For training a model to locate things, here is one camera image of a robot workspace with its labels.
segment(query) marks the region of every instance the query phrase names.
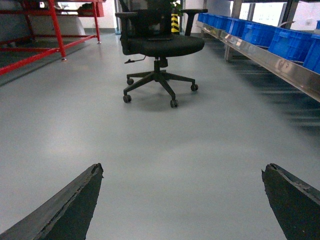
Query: office chair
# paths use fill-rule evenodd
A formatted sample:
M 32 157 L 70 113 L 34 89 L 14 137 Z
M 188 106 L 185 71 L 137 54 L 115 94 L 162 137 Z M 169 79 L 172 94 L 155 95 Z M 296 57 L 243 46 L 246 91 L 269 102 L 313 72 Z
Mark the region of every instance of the office chair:
M 128 95 L 132 91 L 151 81 L 159 82 L 170 94 L 170 106 L 178 107 L 176 94 L 169 86 L 167 80 L 190 82 L 191 90 L 197 91 L 195 79 L 180 76 L 160 70 L 168 66 L 168 57 L 178 57 L 196 53 L 205 45 L 203 39 L 192 37 L 191 28 L 194 17 L 198 13 L 206 13 L 207 9 L 183 9 L 182 13 L 188 14 L 185 35 L 171 34 L 170 0 L 119 0 L 122 11 L 115 14 L 121 20 L 121 45 L 125 55 L 142 54 L 145 57 L 154 57 L 154 70 L 128 74 L 127 88 L 123 90 L 125 103 L 131 102 Z M 132 78 L 141 78 L 134 82 Z

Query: blue storage bin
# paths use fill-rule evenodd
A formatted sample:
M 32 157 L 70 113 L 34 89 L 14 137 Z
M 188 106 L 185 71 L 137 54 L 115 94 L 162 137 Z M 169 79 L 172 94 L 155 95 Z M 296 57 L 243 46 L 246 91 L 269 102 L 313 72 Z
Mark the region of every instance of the blue storage bin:
M 313 34 L 311 36 L 313 43 L 304 60 L 303 66 L 320 74 L 320 35 Z
M 312 34 L 277 27 L 269 52 L 291 61 L 303 62 L 309 52 Z
M 216 15 L 214 19 L 213 27 L 215 27 L 216 29 L 226 30 L 227 22 L 228 22 L 227 16 Z
M 208 22 L 208 16 L 209 16 L 209 13 L 203 13 L 203 20 L 202 20 L 202 22 L 203 22 L 204 24 L 206 24 L 206 23 Z
M 216 15 L 214 15 L 214 14 L 209 14 L 208 15 L 208 20 L 207 20 L 207 24 L 209 25 L 209 26 L 214 26 L 215 25 L 215 20 L 216 20 Z
M 247 21 L 241 38 L 254 45 L 269 47 L 275 30 L 275 26 Z
M 242 36 L 247 20 L 228 17 L 225 31 L 236 37 Z
M 199 13 L 198 14 L 198 21 L 199 22 L 203 22 L 204 21 L 204 14 L 203 13 Z

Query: chair seat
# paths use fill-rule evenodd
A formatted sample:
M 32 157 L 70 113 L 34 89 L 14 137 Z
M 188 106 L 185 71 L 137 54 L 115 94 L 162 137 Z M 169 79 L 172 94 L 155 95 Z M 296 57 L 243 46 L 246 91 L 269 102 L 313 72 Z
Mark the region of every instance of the chair seat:
M 135 52 L 148 57 L 178 57 L 196 53 L 205 46 L 203 39 L 193 36 L 172 34 L 170 40 L 131 38 L 129 45 Z

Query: chair base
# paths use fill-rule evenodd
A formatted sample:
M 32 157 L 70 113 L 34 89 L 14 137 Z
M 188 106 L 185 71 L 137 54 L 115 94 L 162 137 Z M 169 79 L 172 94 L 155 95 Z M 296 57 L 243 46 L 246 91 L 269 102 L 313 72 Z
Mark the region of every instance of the chair base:
M 177 80 L 177 81 L 183 81 L 183 82 L 190 82 L 191 90 L 193 92 L 198 90 L 198 85 L 196 84 L 196 80 L 193 78 L 180 76 L 172 73 L 166 72 L 166 70 L 160 70 L 160 64 L 158 59 L 156 58 L 154 61 L 154 71 L 146 71 L 146 72 L 138 72 L 138 73 L 132 73 L 128 74 L 126 76 L 128 87 L 123 90 L 123 100 L 125 103 L 131 102 L 131 96 L 128 95 L 128 92 L 141 87 L 151 81 L 155 81 L 160 83 L 163 88 L 170 94 L 172 100 L 170 102 L 170 105 L 172 108 L 178 107 L 178 101 L 176 100 L 176 94 L 172 90 L 172 88 L 169 86 L 167 80 Z M 141 78 L 137 82 L 134 82 L 132 78 Z

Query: chair caster wheel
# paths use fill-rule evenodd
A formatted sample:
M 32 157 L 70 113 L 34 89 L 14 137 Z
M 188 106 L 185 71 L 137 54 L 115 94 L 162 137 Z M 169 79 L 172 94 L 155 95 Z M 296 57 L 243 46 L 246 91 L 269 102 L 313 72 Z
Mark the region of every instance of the chair caster wheel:
M 134 84 L 134 80 L 132 79 L 132 78 L 129 78 L 127 81 L 126 81 L 126 83 L 128 84 L 128 85 L 132 85 L 132 84 Z
M 123 101 L 127 104 L 131 102 L 131 96 L 130 95 L 124 95 Z
M 171 100 L 170 101 L 170 106 L 172 108 L 177 108 L 179 106 L 178 100 Z
M 198 84 L 194 84 L 194 85 L 192 84 L 192 85 L 191 85 L 191 91 L 192 91 L 192 92 L 195 92 L 195 91 L 197 91 L 198 89 L 199 89 Z

